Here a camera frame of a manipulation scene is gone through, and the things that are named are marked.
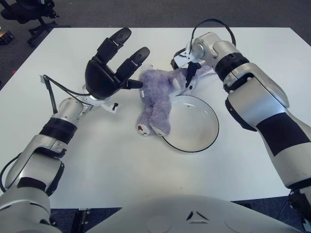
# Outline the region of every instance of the floor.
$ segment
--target floor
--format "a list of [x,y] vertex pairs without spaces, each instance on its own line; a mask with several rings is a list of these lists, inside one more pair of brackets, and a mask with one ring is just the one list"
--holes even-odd
[[[205,18],[218,18],[230,27],[290,27],[311,45],[311,0],[54,0],[60,25],[72,27],[194,27]],[[38,22],[20,25],[0,17],[0,26],[10,30],[15,39],[0,46],[0,89],[34,51],[26,43],[29,28]],[[218,27],[206,24],[207,27]],[[44,39],[42,35],[37,43]],[[286,197],[240,201],[252,209],[277,217]],[[85,230],[118,209],[94,209]],[[75,210],[52,210],[52,217],[63,232],[70,232]],[[287,204],[280,216],[303,230],[299,215]]]

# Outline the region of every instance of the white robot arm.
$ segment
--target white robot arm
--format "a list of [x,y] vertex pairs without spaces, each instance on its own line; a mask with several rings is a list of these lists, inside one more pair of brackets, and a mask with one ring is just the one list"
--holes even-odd
[[228,93],[225,105],[245,129],[258,131],[284,185],[289,202],[311,221],[311,128],[288,110],[285,92],[233,43],[213,32],[196,38],[174,57],[177,67],[206,61]]
[[126,59],[116,73],[107,65],[130,35],[131,31],[123,28],[99,46],[86,67],[86,84],[83,87],[86,94],[75,97],[50,77],[41,76],[48,89],[51,87],[49,81],[52,81],[72,98],[62,101],[57,111],[49,90],[54,114],[17,157],[6,176],[4,187],[1,187],[4,192],[0,197],[1,232],[60,232],[50,225],[48,196],[55,191],[63,174],[64,164],[60,159],[67,151],[79,120],[96,106],[114,113],[118,104],[110,106],[106,103],[111,95],[121,88],[142,87],[142,83],[129,77],[149,55],[148,48],[143,47]]

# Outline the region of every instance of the stuffed animal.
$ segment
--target stuffed animal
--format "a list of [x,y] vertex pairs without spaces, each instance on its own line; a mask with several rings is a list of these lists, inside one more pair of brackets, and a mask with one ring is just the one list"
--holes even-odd
[[189,95],[197,86],[199,78],[210,73],[214,73],[214,71],[204,63],[186,87],[186,68],[164,71],[155,70],[152,65],[144,65],[141,68],[139,80],[143,83],[140,97],[145,106],[137,120],[138,132],[142,136],[155,133],[159,136],[168,135],[171,131],[169,123],[172,108],[170,97]]

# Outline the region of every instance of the white table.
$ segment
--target white table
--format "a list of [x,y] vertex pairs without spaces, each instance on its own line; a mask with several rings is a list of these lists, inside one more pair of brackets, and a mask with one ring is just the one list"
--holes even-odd
[[[39,74],[47,74],[81,91],[88,60],[115,28],[54,29],[0,91],[0,167],[21,152],[52,114]],[[192,29],[131,29],[132,36],[109,63],[116,69],[136,50],[147,46],[146,60],[171,70],[176,51],[190,40]],[[229,40],[224,28],[214,31]],[[289,28],[233,28],[237,48],[287,93],[290,111],[311,125],[311,47]],[[138,78],[139,70],[133,75]],[[56,102],[68,96],[53,87]],[[242,129],[225,108],[226,93],[217,76],[200,82],[194,92],[216,112],[220,132],[207,150],[176,151],[160,137],[140,136],[135,128],[142,110],[138,90],[112,97],[122,107],[114,115],[100,109],[81,122],[63,158],[65,172],[51,196],[52,208],[116,207],[168,194],[197,194],[225,200],[285,196],[283,186],[258,133]]]

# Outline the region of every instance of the plate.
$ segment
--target plate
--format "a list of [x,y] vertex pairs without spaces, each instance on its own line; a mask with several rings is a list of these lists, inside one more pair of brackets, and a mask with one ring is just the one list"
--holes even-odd
[[214,110],[194,96],[175,96],[171,102],[171,132],[163,136],[163,139],[184,152],[199,152],[210,147],[219,132],[219,122]]

